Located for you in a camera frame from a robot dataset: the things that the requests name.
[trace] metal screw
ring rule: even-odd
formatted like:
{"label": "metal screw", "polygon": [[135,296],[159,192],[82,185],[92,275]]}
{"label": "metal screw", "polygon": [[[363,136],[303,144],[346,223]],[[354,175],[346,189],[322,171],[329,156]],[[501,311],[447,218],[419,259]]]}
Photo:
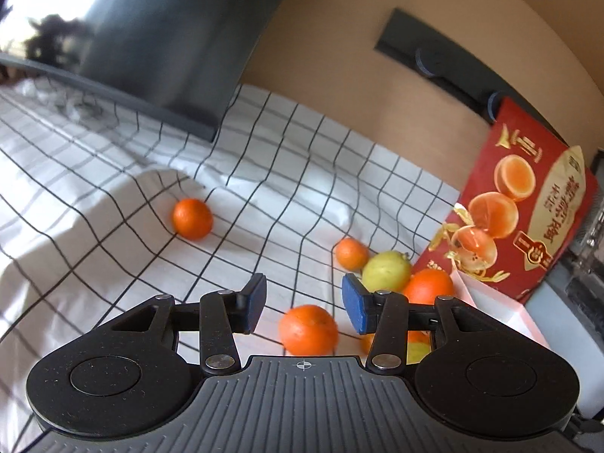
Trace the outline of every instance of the metal screw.
{"label": "metal screw", "polygon": [[205,365],[213,370],[225,370],[235,364],[235,360],[228,354],[214,354],[205,360]]}
{"label": "metal screw", "polygon": [[371,360],[374,366],[381,370],[391,370],[401,365],[402,361],[394,354],[378,354]]}

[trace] tangerine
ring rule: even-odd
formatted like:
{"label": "tangerine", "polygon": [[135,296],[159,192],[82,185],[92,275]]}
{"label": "tangerine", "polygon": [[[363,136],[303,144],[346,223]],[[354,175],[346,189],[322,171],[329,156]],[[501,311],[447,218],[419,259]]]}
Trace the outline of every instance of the tangerine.
{"label": "tangerine", "polygon": [[172,211],[172,224],[176,233],[187,240],[206,236],[214,225],[209,207],[199,199],[182,199]]}
{"label": "tangerine", "polygon": [[453,280],[444,270],[427,267],[411,276],[403,294],[410,303],[433,305],[439,295],[455,296],[455,288]]}
{"label": "tangerine", "polygon": [[361,270],[369,260],[369,249],[355,239],[340,240],[335,248],[337,262],[346,270]]}
{"label": "tangerine", "polygon": [[337,325],[324,308],[302,305],[292,308],[279,322],[285,349],[294,356],[324,356],[337,344]]}
{"label": "tangerine", "polygon": [[[365,334],[361,336],[361,350],[363,352],[363,355],[366,356],[367,354],[369,354],[374,337],[375,334]],[[421,330],[409,330],[407,332],[407,344],[413,344],[416,342],[421,342],[422,344],[430,345],[430,335],[424,333]]]}
{"label": "tangerine", "polygon": [[497,190],[515,202],[526,199],[535,190],[533,168],[518,155],[507,155],[499,160],[493,176]]}
{"label": "tangerine", "polygon": [[501,193],[482,193],[470,201],[467,210],[474,225],[494,239],[505,239],[518,224],[518,207]]}
{"label": "tangerine", "polygon": [[453,234],[451,242],[464,269],[478,272],[488,269],[497,260],[493,237],[476,226],[461,227]]}

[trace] red box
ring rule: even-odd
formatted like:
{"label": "red box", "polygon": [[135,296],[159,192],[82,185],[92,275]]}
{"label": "red box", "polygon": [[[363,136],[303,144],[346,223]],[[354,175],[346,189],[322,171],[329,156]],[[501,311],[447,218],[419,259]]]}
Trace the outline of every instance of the red box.
{"label": "red box", "polygon": [[524,299],[574,237],[596,188],[579,146],[505,99],[458,203],[414,270],[455,265]]}

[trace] blue gripper pad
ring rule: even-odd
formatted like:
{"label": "blue gripper pad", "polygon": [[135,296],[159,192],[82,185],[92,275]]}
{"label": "blue gripper pad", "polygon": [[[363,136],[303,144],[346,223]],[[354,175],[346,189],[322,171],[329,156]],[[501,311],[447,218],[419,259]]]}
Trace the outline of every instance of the blue gripper pad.
{"label": "blue gripper pad", "polygon": [[354,274],[342,278],[342,301],[348,318],[359,334],[373,334],[378,328],[379,313],[373,296]]}

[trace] white cloth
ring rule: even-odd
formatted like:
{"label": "white cloth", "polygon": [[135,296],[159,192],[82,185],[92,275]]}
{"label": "white cloth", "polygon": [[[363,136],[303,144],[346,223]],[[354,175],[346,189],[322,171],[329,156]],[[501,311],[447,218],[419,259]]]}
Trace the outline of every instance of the white cloth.
{"label": "white cloth", "polygon": [[[458,192],[303,105],[239,87],[213,145],[46,78],[0,88],[0,451],[40,434],[25,380],[42,356],[159,292],[199,301],[268,278],[242,362],[282,354],[277,322],[330,311],[336,352],[357,354],[332,257],[346,234],[413,257]],[[205,200],[214,229],[174,235],[177,199]],[[179,353],[198,362],[197,335]]]}

